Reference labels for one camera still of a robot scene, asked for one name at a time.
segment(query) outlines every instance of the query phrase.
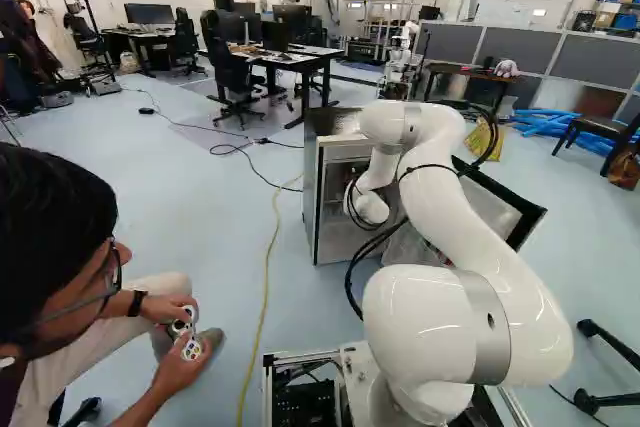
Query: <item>light blue floor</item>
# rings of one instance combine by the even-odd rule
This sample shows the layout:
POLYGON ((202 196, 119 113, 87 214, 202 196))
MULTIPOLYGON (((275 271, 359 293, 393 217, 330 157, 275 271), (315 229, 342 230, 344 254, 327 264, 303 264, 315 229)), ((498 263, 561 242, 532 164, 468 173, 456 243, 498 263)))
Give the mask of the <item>light blue floor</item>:
MULTIPOLYGON (((280 80, 293 83, 292 76, 280 80)), ((123 83, 151 92, 176 121, 217 114, 215 103, 185 88, 138 75, 123 83)), ((365 103, 374 95, 362 85, 332 86, 332 97, 343 105, 365 103)), ((135 92, 78 97, 72 106, 20 119, 21 139, 78 162, 113 185, 120 207, 116 234, 134 251, 126 279, 186 272, 200 303, 200 327, 219 326, 227 332, 215 363, 196 385, 172 399, 152 425, 232 426, 258 320, 264 251, 275 225, 273 189, 251 173, 239 154, 213 157, 202 137, 194 141, 161 117, 139 115, 137 109, 149 104, 146 95, 135 92)), ((212 134, 211 145, 221 137, 212 134)), ((302 127, 274 139, 300 145, 302 127)), ((592 317, 640 350, 640 196, 602 179, 602 160, 594 154, 574 147, 551 157, 554 142, 509 132, 501 161, 485 164, 483 171, 549 209, 521 254, 549 284, 570 321, 592 317)), ((300 150, 267 145, 247 152, 277 183, 302 170, 300 150)), ((469 158, 464 148, 459 154, 469 158)), ((300 195, 283 193, 279 205, 282 230, 271 263, 270 307, 260 352, 331 349, 361 339, 362 326, 343 292, 345 266, 313 268, 300 195)), ((369 263, 358 272, 356 290, 373 269, 369 263)), ((154 368, 148 340, 137 339, 69 388, 65 414, 82 398, 99 395, 105 407, 101 422, 106 424, 137 400, 154 368)), ((640 389, 640 376, 599 341, 577 335, 574 364, 556 385, 571 395, 581 386, 608 395, 640 389)), ((548 388, 520 389, 518 395, 536 427, 597 425, 548 388)), ((260 425, 260 398, 256 368, 246 426, 260 425)), ((637 426, 638 414, 637 408, 619 408, 599 416, 621 427, 637 426)))

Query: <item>game controller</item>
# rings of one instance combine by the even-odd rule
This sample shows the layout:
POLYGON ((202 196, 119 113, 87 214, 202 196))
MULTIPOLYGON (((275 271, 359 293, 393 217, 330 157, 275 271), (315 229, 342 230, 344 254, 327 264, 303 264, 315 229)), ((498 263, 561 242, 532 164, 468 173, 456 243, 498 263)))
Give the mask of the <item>game controller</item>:
POLYGON ((198 321, 198 311, 193 305, 182 307, 191 317, 191 322, 183 322, 176 319, 167 326, 167 333, 175 343, 186 331, 191 331, 191 338, 182 349, 181 357, 184 360, 196 360, 202 354, 202 345, 196 339, 195 323, 198 321))

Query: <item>gray partition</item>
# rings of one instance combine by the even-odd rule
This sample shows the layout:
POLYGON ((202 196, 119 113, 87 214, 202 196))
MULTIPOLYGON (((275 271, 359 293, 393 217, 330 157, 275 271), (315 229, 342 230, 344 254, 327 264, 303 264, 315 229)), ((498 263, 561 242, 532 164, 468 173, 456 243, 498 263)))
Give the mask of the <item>gray partition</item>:
POLYGON ((622 112, 620 112, 618 117, 616 117, 616 120, 628 124, 638 114, 640 114, 640 97, 632 95, 629 102, 627 102, 627 105, 622 109, 622 112))
POLYGON ((470 64, 480 40, 482 26, 423 23, 416 54, 422 55, 424 52, 427 39, 425 30, 431 32, 427 59, 470 64))
POLYGON ((640 71, 640 44, 568 34, 551 75, 630 89, 640 71))
POLYGON ((544 74, 562 34, 537 30, 487 27, 476 64, 487 56, 511 59, 523 72, 544 74))

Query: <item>man's hair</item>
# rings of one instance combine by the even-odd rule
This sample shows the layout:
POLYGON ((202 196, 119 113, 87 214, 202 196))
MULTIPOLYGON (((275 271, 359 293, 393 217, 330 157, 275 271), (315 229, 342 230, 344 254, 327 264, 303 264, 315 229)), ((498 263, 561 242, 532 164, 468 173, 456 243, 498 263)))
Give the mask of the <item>man's hair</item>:
POLYGON ((29 10, 31 10, 31 15, 36 15, 36 8, 33 6, 30 0, 16 0, 19 4, 27 4, 29 10))
POLYGON ((0 142, 0 343, 80 273, 117 216, 113 189, 96 175, 0 142))

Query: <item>desk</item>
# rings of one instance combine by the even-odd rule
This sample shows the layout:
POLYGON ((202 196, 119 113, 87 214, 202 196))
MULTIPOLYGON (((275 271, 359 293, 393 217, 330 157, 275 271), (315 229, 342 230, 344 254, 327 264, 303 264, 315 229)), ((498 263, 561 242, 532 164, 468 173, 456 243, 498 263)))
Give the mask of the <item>desk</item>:
POLYGON ((427 102, 429 100, 429 94, 431 93, 431 88, 433 87, 433 81, 438 74, 455 74, 455 75, 466 75, 472 79, 483 79, 483 80, 493 80, 498 83, 500 90, 498 92, 498 96, 493 102, 491 106, 492 112, 495 114, 500 107, 500 103, 504 97, 504 94, 507 92, 507 88, 509 84, 513 84, 517 77, 498 77, 497 75, 479 71, 477 69, 464 69, 464 66, 457 64, 447 64, 447 63, 432 63, 427 65, 429 69, 429 81, 427 82, 427 88, 424 91, 423 101, 427 102))
MULTIPOLYGON (((206 49, 199 50, 198 53, 201 55, 208 55, 208 51, 206 49)), ((289 72, 299 73, 302 76, 302 112, 300 113, 300 117, 286 124, 284 128, 291 129, 304 121, 304 115, 309 109, 310 77, 313 72, 324 67, 324 59, 321 57, 302 55, 294 52, 288 53, 288 55, 292 57, 291 60, 281 59, 279 57, 279 52, 270 52, 270 55, 256 55, 247 52, 231 53, 235 56, 243 57, 247 59, 247 61, 256 65, 261 65, 267 70, 267 92, 269 95, 276 95, 278 93, 278 90, 276 89, 276 70, 288 70, 289 72)))
POLYGON ((317 47, 314 45, 304 45, 302 48, 289 46, 289 52, 311 55, 322 59, 322 107, 333 107, 338 101, 329 104, 329 93, 331 92, 331 59, 342 57, 344 50, 332 49, 330 47, 317 47))
POLYGON ((138 57, 138 62, 140 63, 140 69, 142 70, 142 73, 147 77, 155 78, 155 75, 153 75, 149 70, 147 61, 145 61, 144 56, 142 55, 142 47, 145 47, 145 49, 147 49, 152 48, 154 45, 169 44, 172 42, 173 37, 175 36, 175 31, 171 29, 168 31, 133 32, 124 29, 104 29, 102 30, 102 34, 105 36, 107 50, 109 51, 109 55, 111 55, 112 59, 120 58, 122 49, 118 49, 117 46, 114 45, 115 42, 111 41, 110 36, 120 36, 127 38, 127 40, 129 40, 133 44, 133 48, 135 50, 136 56, 138 57))

